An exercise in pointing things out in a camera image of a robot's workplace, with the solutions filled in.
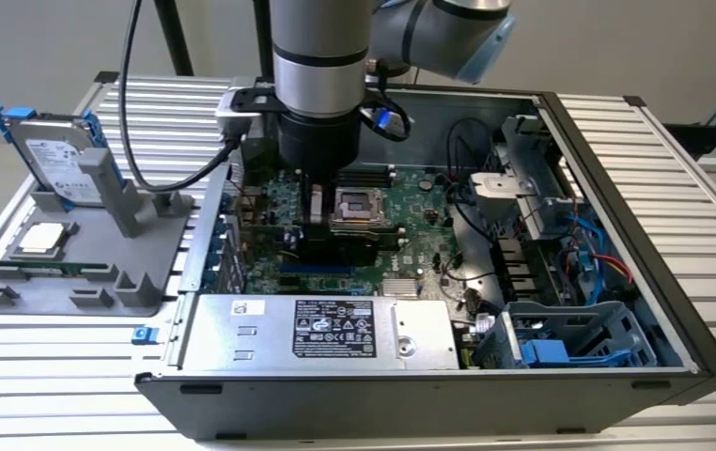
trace metal case frame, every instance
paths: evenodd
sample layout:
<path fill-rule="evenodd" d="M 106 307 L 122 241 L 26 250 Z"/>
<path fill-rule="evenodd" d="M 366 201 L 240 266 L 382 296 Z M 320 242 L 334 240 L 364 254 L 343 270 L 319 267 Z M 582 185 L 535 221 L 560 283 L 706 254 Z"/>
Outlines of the metal case frame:
<path fill-rule="evenodd" d="M 198 302 L 196 294 L 187 293 L 178 307 L 163 366 L 135 378 L 136 390 L 178 431 L 194 439 L 596 432 L 647 407 L 684 404 L 716 391 L 712 335 L 556 94 L 442 86 L 390 89 L 407 94 L 504 97 L 535 105 L 692 366 L 619 368 L 616 372 L 187 372 L 179 369 L 180 356 Z"/>

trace warning label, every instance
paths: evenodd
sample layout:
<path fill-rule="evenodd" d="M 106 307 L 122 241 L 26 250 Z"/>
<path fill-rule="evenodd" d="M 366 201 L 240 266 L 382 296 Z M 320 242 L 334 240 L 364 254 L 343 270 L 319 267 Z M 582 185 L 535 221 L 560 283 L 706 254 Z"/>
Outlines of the warning label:
<path fill-rule="evenodd" d="M 292 353 L 302 358 L 375 357 L 371 301 L 295 301 Z"/>

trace green circuit board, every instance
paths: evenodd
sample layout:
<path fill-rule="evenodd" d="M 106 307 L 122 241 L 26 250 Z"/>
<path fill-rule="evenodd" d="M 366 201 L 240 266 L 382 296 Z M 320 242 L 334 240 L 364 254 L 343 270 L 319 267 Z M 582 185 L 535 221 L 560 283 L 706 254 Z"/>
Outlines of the green circuit board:
<path fill-rule="evenodd" d="M 276 210 L 299 205 L 298 183 L 294 177 L 279 173 L 260 188 L 262 201 Z M 431 189 L 423 191 L 418 184 L 431 182 Z M 422 169 L 396 169 L 384 194 L 384 213 L 391 224 L 403 225 L 407 242 L 398 252 L 380 251 L 372 266 L 356 266 L 346 274 L 287 273 L 280 271 L 283 262 L 292 261 L 291 253 L 276 250 L 276 242 L 284 233 L 296 233 L 299 208 L 276 215 L 275 224 L 252 221 L 242 227 L 244 264 L 247 273 L 246 292 L 248 294 L 292 294 L 319 292 L 338 295 L 368 296 L 380 294 L 383 279 L 415 279 L 419 299 L 443 299 L 444 293 L 458 297 L 462 287 L 435 273 L 431 259 L 439 255 L 444 263 L 456 252 L 446 196 L 439 186 L 434 186 L 434 175 Z M 254 211 L 251 219 L 262 214 Z"/>

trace slotted metal table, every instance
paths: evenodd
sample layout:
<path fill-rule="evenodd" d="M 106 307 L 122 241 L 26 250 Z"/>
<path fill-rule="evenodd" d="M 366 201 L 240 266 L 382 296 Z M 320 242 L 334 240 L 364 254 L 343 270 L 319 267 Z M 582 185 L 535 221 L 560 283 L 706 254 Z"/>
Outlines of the slotted metal table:
<path fill-rule="evenodd" d="M 132 77 L 128 122 L 136 160 L 154 182 L 182 179 L 218 151 L 212 113 L 228 81 Z M 100 120 L 123 176 L 114 84 L 95 84 L 75 112 Z M 716 186 L 646 108 L 622 98 L 560 96 L 668 268 L 716 335 Z M 207 180 L 190 190 L 202 199 Z M 30 213 L 23 182 L 0 215 L 0 255 Z M 0 448 L 138 449 L 716 449 L 716 394 L 659 406 L 595 435 L 359 441 L 195 443 L 178 435 L 134 388 L 163 344 L 135 347 L 131 329 L 163 331 L 176 309 L 192 220 L 171 272 L 166 302 L 148 319 L 0 316 Z"/>

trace black stand pole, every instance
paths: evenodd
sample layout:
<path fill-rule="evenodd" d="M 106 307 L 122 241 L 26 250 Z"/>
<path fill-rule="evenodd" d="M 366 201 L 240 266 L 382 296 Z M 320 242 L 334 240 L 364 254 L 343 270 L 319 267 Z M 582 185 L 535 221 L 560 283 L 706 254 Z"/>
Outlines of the black stand pole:
<path fill-rule="evenodd" d="M 270 37 L 270 5 L 267 0 L 252 0 L 256 45 L 259 47 L 259 71 L 263 79 L 272 80 L 272 38 Z"/>
<path fill-rule="evenodd" d="M 186 41 L 180 30 L 176 2 L 175 0 L 154 0 L 154 6 L 156 7 L 160 32 L 164 34 L 164 41 L 167 42 L 172 69 L 176 75 L 191 77 L 192 64 L 190 63 L 190 53 L 186 49 Z"/>

